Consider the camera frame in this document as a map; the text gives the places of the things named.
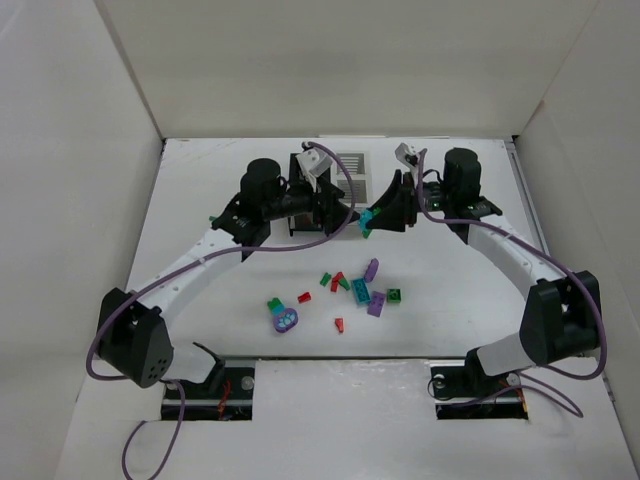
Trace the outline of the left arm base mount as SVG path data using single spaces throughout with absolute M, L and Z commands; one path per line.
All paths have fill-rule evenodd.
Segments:
M 253 416 L 256 361 L 238 358 L 217 365 L 209 384 L 182 381 L 184 421 L 250 421 Z

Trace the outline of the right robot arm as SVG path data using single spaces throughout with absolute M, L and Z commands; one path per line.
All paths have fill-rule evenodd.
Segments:
M 363 227 L 402 232 L 424 215 L 488 259 L 525 300 L 518 331 L 470 350 L 463 366 L 445 373 L 445 386 L 457 397 L 480 396 L 512 373 L 552 369 L 557 361 L 593 350 L 600 353 L 593 373 L 599 376 L 608 345 L 596 277 L 571 271 L 521 238 L 502 210 L 482 196 L 474 151 L 449 150 L 433 182 L 425 179 L 424 151 L 402 143 L 395 155 L 407 171 L 395 173 Z

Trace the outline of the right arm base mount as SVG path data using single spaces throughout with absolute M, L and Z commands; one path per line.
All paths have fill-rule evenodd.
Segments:
M 434 399 L 438 420 L 498 420 L 529 418 L 517 374 L 471 380 L 463 365 L 433 365 L 427 393 Z

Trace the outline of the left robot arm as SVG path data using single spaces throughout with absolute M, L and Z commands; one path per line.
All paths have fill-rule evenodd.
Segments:
M 354 206 L 342 204 L 343 195 L 324 178 L 288 182 L 276 161 L 251 161 L 238 193 L 188 252 L 142 287 L 129 292 L 114 288 L 104 296 L 86 358 L 89 376 L 107 380 L 93 367 L 100 359 L 115 369 L 111 380 L 129 380 L 141 388 L 177 381 L 210 385 L 220 359 L 197 342 L 173 346 L 172 322 L 217 278 L 252 253 L 267 251 L 272 221 L 317 213 L 333 239 L 358 218 Z

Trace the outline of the purple flower lego piece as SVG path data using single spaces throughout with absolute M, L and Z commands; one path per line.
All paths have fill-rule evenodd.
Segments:
M 297 311 L 292 308 L 285 308 L 273 317 L 272 324 L 276 332 L 286 333 L 294 328 L 298 324 L 298 321 Z

